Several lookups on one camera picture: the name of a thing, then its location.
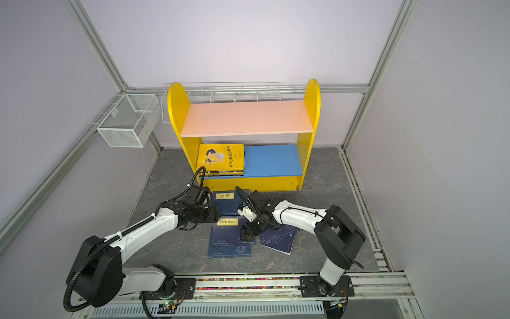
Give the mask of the blue book lowest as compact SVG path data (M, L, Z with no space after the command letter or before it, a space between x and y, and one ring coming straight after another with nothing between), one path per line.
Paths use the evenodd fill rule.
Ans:
M300 229L293 226L283 226L281 229L267 230L260 234L260 243L263 247L291 255L294 239Z

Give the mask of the yellow cartoon book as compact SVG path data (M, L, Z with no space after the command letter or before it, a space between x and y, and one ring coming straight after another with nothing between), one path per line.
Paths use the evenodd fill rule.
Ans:
M243 176L243 171L207 171L207 177Z
M199 146L197 167L206 167L207 172L244 171L243 144L202 144Z

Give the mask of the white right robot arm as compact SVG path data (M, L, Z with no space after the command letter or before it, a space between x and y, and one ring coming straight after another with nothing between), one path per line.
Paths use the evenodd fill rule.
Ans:
M266 198L258 191L246 195L240 187L236 192L243 201L238 213L249 220L240 229L242 241L251 241L268 230L281 231L285 226L315 235L326 256L319 276L330 286L336 285L352 265L362 267L356 257L366 235L341 207L305 207L278 197Z

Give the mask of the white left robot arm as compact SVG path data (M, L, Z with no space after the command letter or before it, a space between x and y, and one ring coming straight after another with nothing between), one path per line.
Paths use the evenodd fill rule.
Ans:
M189 223L215 223L221 214L213 205L208 187L189 185L178 196L161 202L145 219L107 237L86 239L66 279L63 307L78 312L88 306L108 304L117 296L139 292L160 299L177 295L175 274L162 265L126 268L126 261L159 236L175 229L185 230Z

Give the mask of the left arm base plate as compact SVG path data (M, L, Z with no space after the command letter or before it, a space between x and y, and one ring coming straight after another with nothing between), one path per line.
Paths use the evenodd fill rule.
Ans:
M168 280L163 286L154 292L144 291L140 293L146 300L191 300L195 293L197 279L183 277Z

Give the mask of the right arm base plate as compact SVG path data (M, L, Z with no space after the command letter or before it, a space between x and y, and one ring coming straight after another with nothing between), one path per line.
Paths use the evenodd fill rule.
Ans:
M336 284L329 284L320 275L301 276L303 297L352 297L355 295L350 276L342 275Z

